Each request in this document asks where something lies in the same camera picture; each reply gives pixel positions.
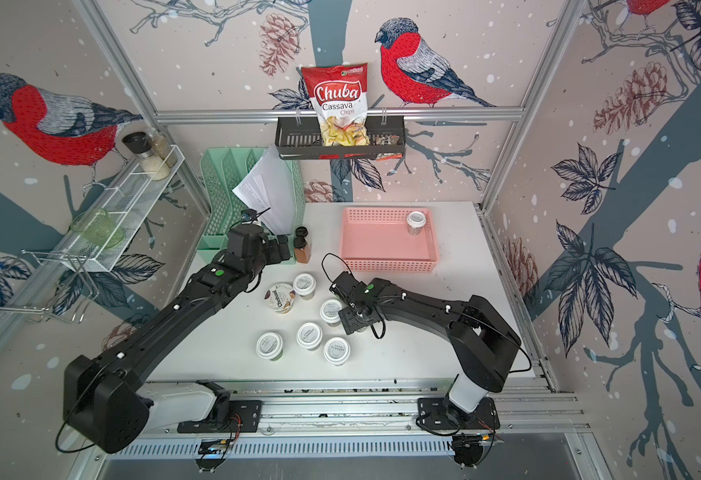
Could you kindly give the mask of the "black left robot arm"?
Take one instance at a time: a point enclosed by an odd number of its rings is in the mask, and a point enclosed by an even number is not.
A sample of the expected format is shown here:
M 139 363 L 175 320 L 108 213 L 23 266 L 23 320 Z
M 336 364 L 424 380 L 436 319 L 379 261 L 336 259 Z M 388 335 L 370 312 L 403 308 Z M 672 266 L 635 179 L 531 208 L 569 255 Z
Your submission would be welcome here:
M 226 248 L 143 328 L 94 359 L 81 355 L 66 366 L 62 424 L 106 453 L 130 445 L 158 410 L 138 394 L 148 376 L 202 322 L 250 292 L 266 266 L 288 260 L 286 235 L 268 234 L 254 223 L 230 228 Z

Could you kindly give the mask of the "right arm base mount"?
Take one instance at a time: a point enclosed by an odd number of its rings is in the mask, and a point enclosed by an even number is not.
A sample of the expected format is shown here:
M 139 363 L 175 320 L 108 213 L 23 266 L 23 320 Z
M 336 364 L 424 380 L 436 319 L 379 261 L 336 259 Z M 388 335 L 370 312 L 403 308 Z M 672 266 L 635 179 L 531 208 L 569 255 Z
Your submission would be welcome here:
M 454 462 L 462 467 L 477 468 L 489 456 L 501 426 L 496 403 L 485 397 L 475 410 L 466 413 L 448 398 L 418 399 L 415 424 L 428 434 L 450 440 Z

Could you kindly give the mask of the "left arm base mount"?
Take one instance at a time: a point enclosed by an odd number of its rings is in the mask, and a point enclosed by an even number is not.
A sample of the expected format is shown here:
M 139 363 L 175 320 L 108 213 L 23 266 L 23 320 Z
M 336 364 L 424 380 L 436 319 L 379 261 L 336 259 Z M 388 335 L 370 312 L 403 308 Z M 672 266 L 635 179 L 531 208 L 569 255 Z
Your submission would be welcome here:
M 214 473 L 232 452 L 240 434 L 258 431 L 262 417 L 262 400 L 232 400 L 232 393 L 210 381 L 198 381 L 198 386 L 214 394 L 214 402 L 201 420 L 178 424 L 180 434 L 228 433 L 228 438 L 204 440 L 198 448 L 196 466 L 200 472 Z

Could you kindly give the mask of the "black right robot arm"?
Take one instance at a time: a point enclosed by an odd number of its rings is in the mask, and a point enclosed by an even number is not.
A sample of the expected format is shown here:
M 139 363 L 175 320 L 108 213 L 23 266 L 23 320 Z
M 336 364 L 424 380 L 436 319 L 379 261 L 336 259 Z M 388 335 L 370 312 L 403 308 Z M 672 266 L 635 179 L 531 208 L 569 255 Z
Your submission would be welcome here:
M 482 296 L 442 300 L 382 278 L 365 283 L 350 272 L 330 282 L 330 292 L 344 303 L 340 323 L 346 334 L 377 323 L 401 322 L 449 342 L 461 372 L 447 404 L 466 414 L 473 413 L 488 394 L 503 390 L 522 350 L 520 336 Z

